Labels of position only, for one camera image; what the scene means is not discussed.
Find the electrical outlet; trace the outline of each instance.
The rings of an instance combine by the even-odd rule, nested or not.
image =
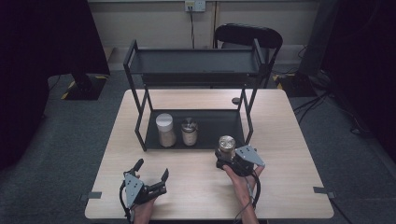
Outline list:
[[[185,11],[194,11],[195,10],[195,1],[185,1],[184,2],[184,10]]]
[[[195,1],[194,11],[203,12],[206,10],[206,2],[205,1]]]
[[[205,1],[184,1],[184,10],[185,11],[194,11],[194,12],[204,12],[206,10],[206,2]]]

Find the chair backrest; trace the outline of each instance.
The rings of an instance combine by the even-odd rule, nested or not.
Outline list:
[[[267,27],[238,23],[226,23],[216,29],[213,38],[213,47],[217,49],[219,47],[219,41],[223,42],[221,46],[223,49],[235,48],[235,46],[227,46],[229,43],[243,46],[252,46],[253,40],[255,38],[259,41],[261,48],[274,50],[271,60],[268,63],[267,74],[265,74],[266,77],[269,77],[275,63],[276,55],[283,44],[282,35],[280,35],[277,31]]]

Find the person's hand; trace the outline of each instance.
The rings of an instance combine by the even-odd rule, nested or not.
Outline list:
[[[152,215],[154,202],[157,198],[151,199],[150,201],[143,204],[136,204],[132,207],[134,210],[134,224],[148,224]]]
[[[256,181],[252,175],[249,176],[239,176],[233,172],[233,169],[228,165],[223,165],[223,170],[230,177],[231,181],[233,181],[233,189],[235,191],[236,198],[240,202],[240,205],[243,207],[247,205],[250,200],[250,193],[248,190],[248,185],[251,188],[251,191],[256,187]],[[257,176],[260,176],[262,171],[264,170],[263,166],[258,166],[255,169],[255,173]]]
[[[233,190],[235,191],[235,196],[238,199],[243,223],[259,223],[254,212],[253,205],[251,204],[251,196],[248,186],[250,186],[251,191],[256,187],[256,181],[252,175],[249,176],[239,176],[233,169],[228,165],[223,165],[223,170],[230,177],[233,182]],[[260,176],[264,170],[263,166],[258,166],[255,169],[257,176]]]

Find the black chair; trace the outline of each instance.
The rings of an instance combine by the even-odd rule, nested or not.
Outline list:
[[[259,41],[259,45],[262,48],[263,55],[266,55],[265,60],[268,64],[263,79],[260,80],[262,85],[265,79],[265,83],[262,87],[266,88],[275,63],[276,55],[283,44],[283,38],[277,31],[260,26],[226,23],[216,29],[213,38],[213,48],[219,48],[218,42],[222,42],[222,49],[251,47],[255,38]]]

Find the shelf tray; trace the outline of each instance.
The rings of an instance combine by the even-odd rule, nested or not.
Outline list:
[[[170,114],[174,121],[177,142],[173,147],[163,147],[159,142],[158,128],[155,122],[162,113]],[[198,123],[198,140],[194,146],[184,145],[181,136],[181,122],[193,118]],[[219,147],[219,138],[230,135],[237,147],[245,145],[242,121],[238,110],[153,110],[148,122],[145,145],[147,149],[215,149]]]

